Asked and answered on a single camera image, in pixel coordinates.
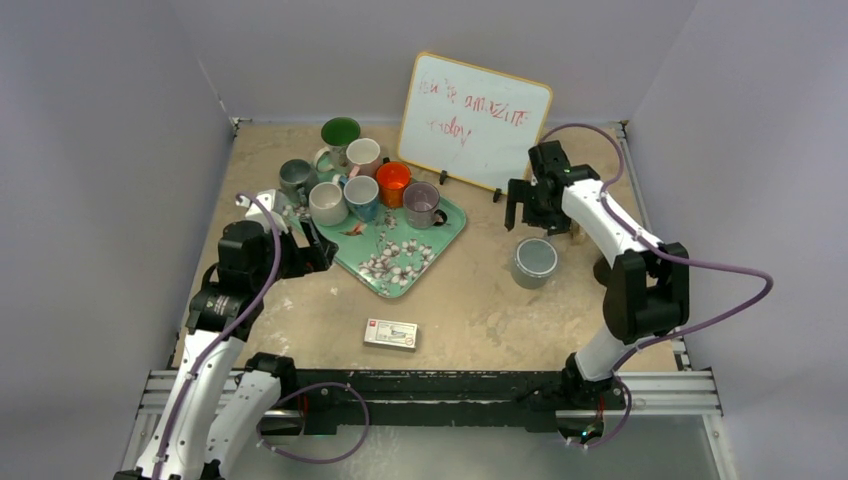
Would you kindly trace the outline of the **blue grey mug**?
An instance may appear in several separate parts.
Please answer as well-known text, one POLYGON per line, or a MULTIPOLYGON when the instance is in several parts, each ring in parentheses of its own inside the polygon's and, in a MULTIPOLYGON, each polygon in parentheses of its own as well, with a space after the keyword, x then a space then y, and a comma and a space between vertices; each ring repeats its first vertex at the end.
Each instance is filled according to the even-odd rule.
POLYGON ((320 181, 317 170, 304 159, 290 159, 279 169, 280 190, 295 206, 307 206, 312 189, 320 181))

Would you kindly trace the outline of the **pink faceted mug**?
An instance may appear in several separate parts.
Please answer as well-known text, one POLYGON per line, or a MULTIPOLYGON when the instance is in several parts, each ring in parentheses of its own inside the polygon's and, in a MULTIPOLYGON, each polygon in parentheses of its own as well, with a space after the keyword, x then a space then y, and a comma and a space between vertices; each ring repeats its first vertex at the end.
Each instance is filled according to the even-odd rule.
POLYGON ((350 176, 374 178, 382 164, 381 146, 370 138, 360 138, 351 142, 346 148, 346 156, 350 163, 350 176))

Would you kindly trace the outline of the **floral mug green inside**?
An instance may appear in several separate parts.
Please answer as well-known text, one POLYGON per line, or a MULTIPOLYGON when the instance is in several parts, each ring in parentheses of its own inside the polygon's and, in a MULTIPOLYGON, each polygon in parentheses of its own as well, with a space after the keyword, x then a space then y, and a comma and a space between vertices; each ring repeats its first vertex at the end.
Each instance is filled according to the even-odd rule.
POLYGON ((359 139, 360 135, 361 126, 353 118, 335 117, 327 121, 320 132, 324 147, 313 159, 316 170, 321 173, 331 170, 348 172, 352 164, 347 156, 347 148, 359 139))

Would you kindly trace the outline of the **beige mug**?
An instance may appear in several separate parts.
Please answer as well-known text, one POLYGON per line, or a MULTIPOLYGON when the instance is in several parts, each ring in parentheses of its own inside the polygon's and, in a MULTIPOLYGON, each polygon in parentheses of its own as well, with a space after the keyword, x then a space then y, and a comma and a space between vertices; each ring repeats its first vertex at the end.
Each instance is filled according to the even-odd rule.
POLYGON ((572 245, 580 245, 587 241, 585 229, 576 221, 571 222, 568 234, 572 245))

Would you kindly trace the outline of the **orange mug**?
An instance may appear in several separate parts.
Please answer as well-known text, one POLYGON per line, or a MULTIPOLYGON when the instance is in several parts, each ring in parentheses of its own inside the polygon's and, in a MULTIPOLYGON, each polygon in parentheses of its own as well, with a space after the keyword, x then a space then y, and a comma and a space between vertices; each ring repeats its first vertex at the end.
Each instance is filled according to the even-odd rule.
POLYGON ((405 190, 412 179, 409 167, 402 162, 386 162, 378 168, 375 179, 381 204, 391 209, 401 208, 405 190))

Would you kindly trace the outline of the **grey ribbed mug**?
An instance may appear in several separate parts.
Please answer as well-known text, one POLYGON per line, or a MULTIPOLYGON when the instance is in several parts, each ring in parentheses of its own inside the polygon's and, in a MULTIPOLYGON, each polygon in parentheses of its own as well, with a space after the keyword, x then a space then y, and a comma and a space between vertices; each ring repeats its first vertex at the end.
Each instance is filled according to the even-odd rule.
POLYGON ((520 287, 539 289, 548 283, 558 264, 558 253, 548 240, 526 238, 516 246, 511 275, 520 287))

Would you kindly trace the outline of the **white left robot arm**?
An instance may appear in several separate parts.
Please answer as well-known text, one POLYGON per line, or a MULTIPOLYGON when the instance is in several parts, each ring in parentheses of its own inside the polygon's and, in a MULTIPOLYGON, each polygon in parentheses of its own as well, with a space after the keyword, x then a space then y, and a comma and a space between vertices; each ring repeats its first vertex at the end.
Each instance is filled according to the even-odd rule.
POLYGON ((300 228, 304 247, 290 231, 252 220, 224 228, 218 260, 189 304, 184 353, 161 418, 135 465, 116 478, 224 479, 265 410, 295 402, 293 360, 268 353, 254 355, 234 397, 221 399, 271 285, 331 266, 337 245, 309 216, 301 217, 300 228))

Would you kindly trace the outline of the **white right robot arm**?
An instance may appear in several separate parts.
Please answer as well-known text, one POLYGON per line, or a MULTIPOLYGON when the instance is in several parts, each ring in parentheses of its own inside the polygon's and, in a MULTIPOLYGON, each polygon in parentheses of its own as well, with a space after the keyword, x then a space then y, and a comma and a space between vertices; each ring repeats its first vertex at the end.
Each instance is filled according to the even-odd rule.
POLYGON ((606 288, 605 325, 568 357, 559 387, 569 404, 584 407, 610 389, 620 361, 639 341, 659 338, 688 321, 689 270, 671 260, 686 259, 688 252, 642 230, 599 174, 588 165, 571 164, 559 142, 539 143, 528 156, 533 177, 509 181, 505 227, 513 229, 521 220, 560 234, 578 224, 608 268, 600 280, 606 288))

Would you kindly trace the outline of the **black mug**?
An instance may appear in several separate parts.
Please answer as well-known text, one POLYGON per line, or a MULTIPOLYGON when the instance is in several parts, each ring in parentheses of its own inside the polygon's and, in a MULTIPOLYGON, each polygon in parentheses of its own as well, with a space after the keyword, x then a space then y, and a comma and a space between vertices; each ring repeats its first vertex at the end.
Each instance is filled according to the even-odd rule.
POLYGON ((599 257, 593 265, 593 276, 595 280, 603 287, 608 286, 611 271, 611 265, 603 256, 599 257))

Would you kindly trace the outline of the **lilac mug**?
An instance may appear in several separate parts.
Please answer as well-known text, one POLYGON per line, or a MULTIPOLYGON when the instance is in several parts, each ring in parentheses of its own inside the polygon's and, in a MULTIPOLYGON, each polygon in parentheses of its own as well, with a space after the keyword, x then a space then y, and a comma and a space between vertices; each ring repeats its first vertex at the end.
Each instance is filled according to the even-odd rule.
POLYGON ((440 192, 434 185, 428 182, 410 184, 403 194, 407 223, 415 229, 446 225, 448 216, 440 208, 440 201, 440 192))

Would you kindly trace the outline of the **white speckled mug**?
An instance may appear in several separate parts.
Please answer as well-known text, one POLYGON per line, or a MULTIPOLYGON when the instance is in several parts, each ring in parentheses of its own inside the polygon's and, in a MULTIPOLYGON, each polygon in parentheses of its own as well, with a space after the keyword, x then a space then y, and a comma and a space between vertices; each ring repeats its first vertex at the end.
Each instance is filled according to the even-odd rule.
POLYGON ((342 188, 332 182, 317 184, 309 194, 309 213, 321 226, 336 226, 346 220, 349 209, 342 188))

